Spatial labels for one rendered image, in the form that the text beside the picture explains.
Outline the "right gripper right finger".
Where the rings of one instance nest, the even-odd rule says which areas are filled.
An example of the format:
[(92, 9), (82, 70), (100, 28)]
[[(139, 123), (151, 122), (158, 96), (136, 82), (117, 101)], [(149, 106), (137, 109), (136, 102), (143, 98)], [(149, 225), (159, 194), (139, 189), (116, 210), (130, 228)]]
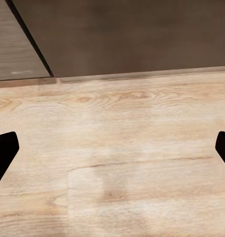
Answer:
[(225, 132), (220, 131), (216, 140), (215, 148), (225, 162)]

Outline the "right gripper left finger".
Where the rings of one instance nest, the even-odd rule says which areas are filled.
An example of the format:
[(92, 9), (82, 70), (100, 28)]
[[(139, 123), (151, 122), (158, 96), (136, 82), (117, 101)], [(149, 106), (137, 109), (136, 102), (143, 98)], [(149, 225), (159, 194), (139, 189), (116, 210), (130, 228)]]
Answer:
[(19, 151), (15, 131), (0, 135), (0, 180)]

